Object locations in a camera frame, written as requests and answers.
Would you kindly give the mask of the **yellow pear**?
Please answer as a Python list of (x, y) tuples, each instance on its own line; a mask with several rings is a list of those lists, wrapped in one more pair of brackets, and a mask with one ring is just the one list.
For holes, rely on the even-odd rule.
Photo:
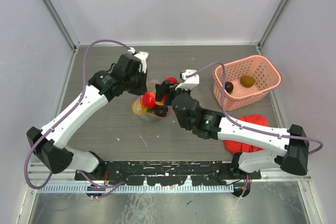
[(141, 116), (143, 113), (141, 101), (139, 99), (135, 100), (132, 104), (132, 111), (135, 115)]

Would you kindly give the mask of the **red apple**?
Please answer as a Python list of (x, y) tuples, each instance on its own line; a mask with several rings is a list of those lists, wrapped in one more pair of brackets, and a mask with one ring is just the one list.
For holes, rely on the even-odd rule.
[(142, 97), (142, 104), (147, 109), (153, 109), (156, 106), (155, 103), (155, 92), (154, 91), (148, 91), (146, 92)]

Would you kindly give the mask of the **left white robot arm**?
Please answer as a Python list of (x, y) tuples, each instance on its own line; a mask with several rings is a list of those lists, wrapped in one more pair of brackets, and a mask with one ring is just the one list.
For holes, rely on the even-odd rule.
[(41, 129), (31, 127), (27, 131), (30, 146), (36, 146), (34, 154), (52, 174), (72, 168), (86, 172), (93, 180), (104, 176), (101, 158), (92, 152), (68, 148), (67, 143), (87, 119), (113, 98), (123, 92), (146, 93), (148, 57), (143, 51), (122, 54), (111, 70), (96, 72), (79, 97), (55, 119)]

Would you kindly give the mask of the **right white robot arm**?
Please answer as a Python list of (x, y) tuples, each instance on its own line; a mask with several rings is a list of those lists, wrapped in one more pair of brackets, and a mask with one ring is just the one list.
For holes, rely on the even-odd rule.
[(171, 106), (181, 128), (203, 139), (230, 140), (260, 149), (256, 152), (238, 151), (234, 154), (230, 172), (241, 179), (247, 174), (270, 168), (305, 176), (308, 173), (309, 143), (299, 125), (289, 129), (267, 127), (231, 118), (224, 113), (202, 108), (189, 90), (178, 84), (156, 84), (155, 98)]

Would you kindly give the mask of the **red oval fruit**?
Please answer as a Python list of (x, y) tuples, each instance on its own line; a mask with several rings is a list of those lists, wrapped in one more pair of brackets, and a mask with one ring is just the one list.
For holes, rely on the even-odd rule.
[(176, 84), (176, 83), (178, 83), (178, 80), (174, 77), (168, 77), (161, 82), (161, 84)]

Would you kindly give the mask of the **clear zip top bag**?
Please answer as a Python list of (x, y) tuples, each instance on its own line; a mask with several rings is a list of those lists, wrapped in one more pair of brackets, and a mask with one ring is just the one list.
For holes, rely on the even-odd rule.
[(132, 104), (132, 111), (136, 117), (144, 121), (154, 122), (170, 116), (171, 109), (164, 105), (163, 102), (156, 102), (155, 100), (155, 85), (158, 83), (157, 80), (148, 81), (145, 95), (139, 96)]

